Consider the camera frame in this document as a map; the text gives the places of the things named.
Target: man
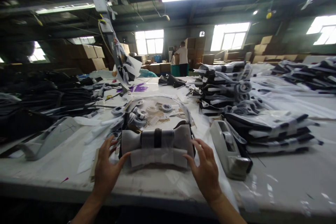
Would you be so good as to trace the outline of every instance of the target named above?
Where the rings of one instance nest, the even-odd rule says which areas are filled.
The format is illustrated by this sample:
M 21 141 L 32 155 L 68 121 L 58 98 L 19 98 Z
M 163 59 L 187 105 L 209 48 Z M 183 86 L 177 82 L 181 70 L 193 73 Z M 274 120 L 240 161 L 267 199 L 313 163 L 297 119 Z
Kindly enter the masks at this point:
M 209 145 L 201 139 L 191 140 L 199 156 L 199 166 L 196 166 L 192 157 L 183 155 L 188 161 L 192 175 L 194 176 L 199 190 L 205 200 L 218 217 L 220 224 L 246 224 L 219 186 L 218 168 L 214 157 L 214 152 Z M 86 200 L 71 224 L 91 224 L 94 223 L 96 215 L 117 182 L 118 176 L 124 163 L 131 155 L 125 153 L 116 165 L 109 162 L 109 156 L 116 150 L 113 147 L 117 141 L 112 138 L 106 139 L 100 147 L 97 166 L 94 171 L 94 187 L 91 195 Z
M 186 48 L 185 42 L 182 41 L 180 48 L 175 52 L 175 55 L 180 55 L 180 76 L 184 77 L 188 74 L 188 49 Z

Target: white shirt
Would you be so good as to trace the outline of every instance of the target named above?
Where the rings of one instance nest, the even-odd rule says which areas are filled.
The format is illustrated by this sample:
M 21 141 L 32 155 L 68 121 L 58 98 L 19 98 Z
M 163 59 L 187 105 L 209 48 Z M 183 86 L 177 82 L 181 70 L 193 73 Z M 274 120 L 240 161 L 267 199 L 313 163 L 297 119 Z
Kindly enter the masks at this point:
M 180 55 L 180 65 L 188 64 L 188 49 L 186 47 L 180 47 L 175 54 Z

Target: forearm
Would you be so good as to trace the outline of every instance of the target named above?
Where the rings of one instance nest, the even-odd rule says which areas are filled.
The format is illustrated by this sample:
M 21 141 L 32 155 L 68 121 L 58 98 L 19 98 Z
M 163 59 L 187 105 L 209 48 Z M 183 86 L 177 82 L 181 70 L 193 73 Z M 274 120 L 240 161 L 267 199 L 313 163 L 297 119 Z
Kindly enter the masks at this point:
M 94 223 L 97 213 L 103 205 L 103 200 L 91 193 L 82 208 L 79 210 L 72 224 L 91 224 Z
M 224 194 L 218 200 L 209 204 L 221 224 L 246 224 Z

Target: human hand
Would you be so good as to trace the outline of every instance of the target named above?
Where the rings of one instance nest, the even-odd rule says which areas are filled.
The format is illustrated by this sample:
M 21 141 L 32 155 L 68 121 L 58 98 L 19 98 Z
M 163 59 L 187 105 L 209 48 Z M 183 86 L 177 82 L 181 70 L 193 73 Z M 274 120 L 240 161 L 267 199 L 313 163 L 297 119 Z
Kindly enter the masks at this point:
M 199 190 L 206 201 L 211 205 L 219 200 L 223 194 L 218 181 L 218 167 L 215 161 L 213 150 L 201 139 L 194 139 L 191 142 L 195 145 L 198 152 L 200 165 L 197 167 L 194 159 L 185 154 L 183 155 L 190 167 L 196 180 Z
M 92 194 L 99 201 L 105 201 L 108 195 L 111 193 L 115 186 L 121 169 L 124 166 L 125 161 L 131 155 L 130 152 L 125 153 L 117 164 L 111 164 L 109 157 L 116 150 L 114 147 L 110 150 L 110 147 L 115 145 L 117 141 L 113 141 L 113 136 L 106 139 L 99 149 L 98 161 L 96 169 L 94 171 L 94 187 Z

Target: ceiling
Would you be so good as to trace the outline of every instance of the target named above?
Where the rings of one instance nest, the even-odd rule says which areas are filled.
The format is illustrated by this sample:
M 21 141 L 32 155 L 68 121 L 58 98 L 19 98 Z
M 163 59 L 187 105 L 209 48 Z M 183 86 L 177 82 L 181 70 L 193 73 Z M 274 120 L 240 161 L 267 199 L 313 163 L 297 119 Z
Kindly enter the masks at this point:
M 0 0 L 0 39 L 2 41 L 40 41 L 56 38 L 99 35 L 99 14 L 94 8 L 35 15 L 39 8 L 51 8 L 92 0 Z M 118 0 L 112 9 L 117 13 L 112 25 L 116 32 L 143 30 L 150 27 L 174 28 L 236 22 L 248 17 L 252 22 L 264 21 L 267 11 L 272 19 L 319 15 L 326 7 L 336 10 L 336 0 L 314 0 L 301 11 L 306 0 L 190 0 L 163 4 L 152 0 Z

